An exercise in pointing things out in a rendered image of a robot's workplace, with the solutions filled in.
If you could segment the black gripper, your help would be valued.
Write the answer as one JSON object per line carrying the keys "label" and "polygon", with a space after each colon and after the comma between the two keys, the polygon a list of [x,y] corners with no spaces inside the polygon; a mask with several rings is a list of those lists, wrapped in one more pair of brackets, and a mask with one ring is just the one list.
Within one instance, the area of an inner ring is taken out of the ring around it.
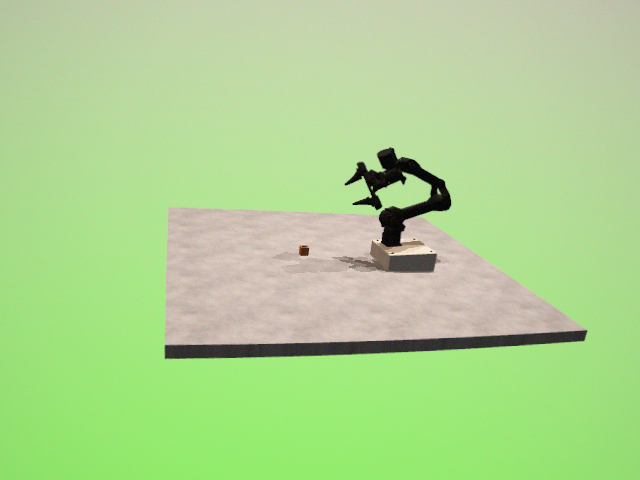
{"label": "black gripper", "polygon": [[[356,173],[345,183],[345,185],[349,185],[349,184],[351,184],[353,182],[356,182],[356,181],[362,179],[362,176],[364,176],[364,179],[365,179],[365,181],[367,183],[367,186],[369,188],[369,191],[370,191],[372,197],[370,198],[368,196],[367,198],[359,200],[359,201],[354,202],[352,204],[353,205],[372,205],[372,207],[375,207],[376,210],[381,209],[383,205],[382,205],[382,203],[380,201],[379,196],[376,195],[375,192],[377,192],[381,188],[384,188],[384,187],[386,188],[386,187],[388,187],[388,185],[390,185],[389,181],[388,181],[388,179],[386,177],[385,172],[382,171],[383,175],[381,175],[382,179],[386,179],[385,184],[383,184],[380,188],[375,189],[375,187],[372,184],[368,183],[367,178],[365,176],[365,173],[368,172],[368,169],[367,169],[365,163],[363,161],[360,161],[360,162],[357,163],[357,166],[358,166],[358,168],[356,168],[357,169]],[[380,171],[379,173],[381,174],[382,172]],[[371,186],[373,186],[373,189],[371,188]]]}

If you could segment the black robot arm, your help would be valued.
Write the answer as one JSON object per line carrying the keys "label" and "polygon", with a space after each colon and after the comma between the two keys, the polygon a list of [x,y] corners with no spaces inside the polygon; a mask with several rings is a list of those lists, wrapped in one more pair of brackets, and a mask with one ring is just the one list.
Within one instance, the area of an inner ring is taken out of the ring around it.
{"label": "black robot arm", "polygon": [[[401,157],[397,159],[394,149],[389,147],[379,151],[377,154],[378,159],[383,169],[385,169],[386,177],[391,184],[397,181],[405,183],[406,177],[402,173],[413,175],[420,180],[431,185],[431,193],[428,200],[407,206],[404,208],[398,208],[391,206],[381,211],[379,215],[379,221],[381,226],[384,227],[382,233],[382,241],[387,247],[402,246],[401,234],[405,231],[406,219],[430,212],[430,211],[445,211],[451,206],[450,194],[445,186],[445,182],[442,179],[437,178],[430,172],[424,170],[419,163],[413,159]],[[381,171],[382,172],[382,171]],[[367,181],[372,184],[375,189],[380,188],[385,184],[386,179],[382,179],[379,172],[371,169],[365,173]],[[440,195],[438,194],[438,191]]]}

